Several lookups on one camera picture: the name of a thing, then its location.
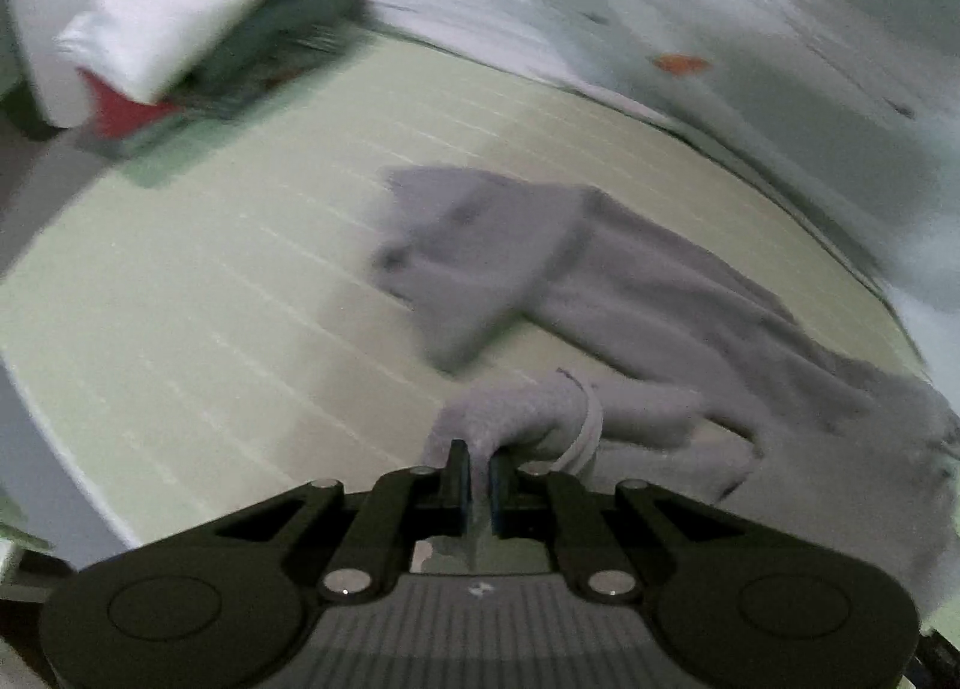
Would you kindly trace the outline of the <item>grey knit garment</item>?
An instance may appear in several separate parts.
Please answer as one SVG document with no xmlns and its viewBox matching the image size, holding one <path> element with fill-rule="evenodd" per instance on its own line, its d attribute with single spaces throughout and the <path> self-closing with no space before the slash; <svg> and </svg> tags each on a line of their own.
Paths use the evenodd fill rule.
<svg viewBox="0 0 960 689">
<path fill-rule="evenodd" d="M 626 478 L 878 565 L 923 613 L 957 591 L 957 414 L 926 382 L 828 350 L 779 299 L 594 187 L 478 169 L 389 177 L 374 279 L 455 374 L 528 320 L 607 366 L 444 405 L 485 486 L 496 452 L 610 491 Z"/>
</svg>

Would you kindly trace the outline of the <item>white carrot print storage bag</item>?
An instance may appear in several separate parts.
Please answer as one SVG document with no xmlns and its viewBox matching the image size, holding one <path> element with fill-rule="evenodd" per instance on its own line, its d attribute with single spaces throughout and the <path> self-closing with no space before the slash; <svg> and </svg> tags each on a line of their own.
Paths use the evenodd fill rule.
<svg viewBox="0 0 960 689">
<path fill-rule="evenodd" d="M 958 0 L 376 0 L 395 28 L 597 86 L 815 219 L 937 374 L 958 363 Z"/>
</svg>

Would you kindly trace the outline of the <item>green grid cutting mat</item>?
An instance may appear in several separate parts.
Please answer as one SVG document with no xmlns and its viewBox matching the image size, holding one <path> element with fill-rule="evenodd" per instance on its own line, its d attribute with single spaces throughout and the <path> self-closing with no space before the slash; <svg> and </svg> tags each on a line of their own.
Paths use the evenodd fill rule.
<svg viewBox="0 0 960 689">
<path fill-rule="evenodd" d="M 129 543 L 314 474 L 364 488 L 420 452 L 459 382 L 416 351 L 371 255 L 402 164 L 592 185 L 773 291 L 823 345 L 921 359 L 778 205 L 583 96 L 394 38 L 232 124 L 101 169 L 2 279 L 2 359 Z"/>
</svg>

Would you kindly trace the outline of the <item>dark and red clothes pile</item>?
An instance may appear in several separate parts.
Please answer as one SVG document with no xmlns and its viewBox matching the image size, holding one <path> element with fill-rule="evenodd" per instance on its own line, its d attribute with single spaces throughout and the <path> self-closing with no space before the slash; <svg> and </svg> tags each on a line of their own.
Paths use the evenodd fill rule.
<svg viewBox="0 0 960 689">
<path fill-rule="evenodd" d="M 134 103 L 86 72 L 94 113 L 78 146 L 120 160 L 187 122 L 229 121 L 275 88 L 342 57 L 358 43 L 364 18 L 364 0 L 265 0 L 156 104 Z"/>
</svg>

